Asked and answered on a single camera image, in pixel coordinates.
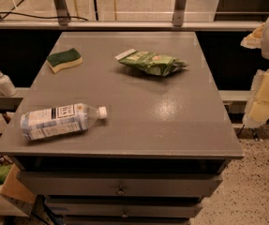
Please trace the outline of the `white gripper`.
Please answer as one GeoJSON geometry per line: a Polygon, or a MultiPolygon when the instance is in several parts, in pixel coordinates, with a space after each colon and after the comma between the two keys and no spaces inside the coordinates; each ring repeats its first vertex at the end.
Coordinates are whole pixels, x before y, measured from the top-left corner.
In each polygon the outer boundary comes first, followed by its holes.
{"type": "MultiPolygon", "coordinates": [[[[240,45],[248,49],[262,48],[262,56],[269,60],[269,17],[252,33],[243,38],[240,45]]],[[[243,124],[246,128],[259,128],[269,119],[269,69],[258,69],[247,100],[243,124]]]]}

